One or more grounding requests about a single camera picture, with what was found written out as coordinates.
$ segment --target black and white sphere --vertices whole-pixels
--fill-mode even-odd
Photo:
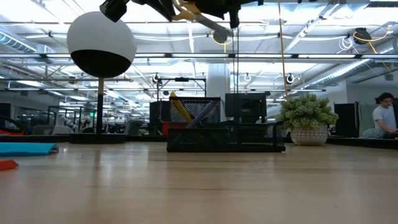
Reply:
[[[98,78],[123,74],[137,51],[130,28],[121,20],[112,22],[101,12],[77,17],[69,27],[67,44],[75,64]]]

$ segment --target red object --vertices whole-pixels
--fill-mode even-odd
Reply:
[[[16,163],[12,159],[9,159],[6,161],[0,161],[0,170],[15,169],[17,167],[18,167],[18,163]]]
[[[0,130],[0,134],[7,134],[7,135],[11,135],[11,136],[23,136],[24,132],[20,132],[20,133],[11,133],[5,130]]]
[[[185,128],[187,123],[173,123],[173,126],[170,127],[170,122],[162,122],[162,133],[164,136],[169,135],[169,128]]]

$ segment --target black hair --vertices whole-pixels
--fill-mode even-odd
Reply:
[[[387,98],[391,98],[394,99],[394,96],[391,93],[383,93],[379,96],[378,100],[381,103],[383,100],[387,99]]]

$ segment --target black mesh organizer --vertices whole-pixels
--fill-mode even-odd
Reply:
[[[170,102],[168,152],[285,151],[283,123],[221,123],[219,98],[170,97]],[[185,111],[178,109],[182,105]]]

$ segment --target table surface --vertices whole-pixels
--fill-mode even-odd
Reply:
[[[0,172],[0,223],[387,224],[398,151],[168,154],[164,142],[59,144]]]

